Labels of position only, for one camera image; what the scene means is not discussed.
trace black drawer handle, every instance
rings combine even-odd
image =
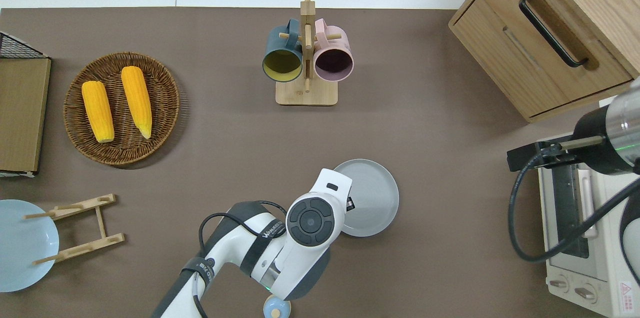
[[[536,15],[533,13],[531,8],[529,8],[529,6],[527,5],[527,0],[520,0],[518,6],[522,11],[522,13],[524,14],[524,16],[526,17],[526,19],[528,19],[528,21],[531,22],[531,24],[533,25],[533,27],[535,27],[537,32],[540,33],[542,38],[544,38],[544,40],[546,40],[546,42],[551,46],[551,48],[555,50],[555,53],[557,53],[558,56],[560,56],[562,61],[566,63],[567,66],[576,68],[584,65],[585,63],[587,63],[587,61],[589,61],[588,58],[585,58],[585,59],[582,59],[580,62],[576,62],[573,58],[571,58],[569,53],[567,53],[564,47],[560,45],[558,40],[553,36],[553,34],[551,34],[549,29],[547,29],[547,27],[544,24],[542,24],[540,19],[538,19],[538,17],[536,17]]]

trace oven window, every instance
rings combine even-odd
[[[580,219],[582,204],[578,186],[578,165],[554,167],[551,174],[553,177],[553,196],[555,197],[555,221],[558,242],[560,242],[582,223]],[[578,258],[589,258],[587,238],[581,236],[562,252]]]

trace oven door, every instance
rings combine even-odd
[[[594,192],[592,189],[594,173],[583,163],[539,169],[546,250],[557,245],[588,218],[594,208],[602,205],[599,190]],[[549,259],[549,264],[606,282],[605,218],[563,252]]]

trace mug handle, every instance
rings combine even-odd
[[[286,31],[288,31],[288,38],[286,38],[285,47],[294,50],[296,44],[298,44],[298,36],[300,35],[300,22],[297,19],[289,19],[286,25]]]
[[[327,22],[325,22],[325,18],[320,18],[315,21],[315,37],[318,39],[320,49],[329,47],[329,40],[327,39]]]

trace small blue bowl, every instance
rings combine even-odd
[[[264,302],[262,313],[264,313],[264,318],[289,318],[291,303],[275,295],[270,295]]]
[[[0,292],[25,289],[44,277],[54,260],[33,261],[58,254],[60,238],[50,217],[23,219],[44,213],[30,202],[0,200]]]

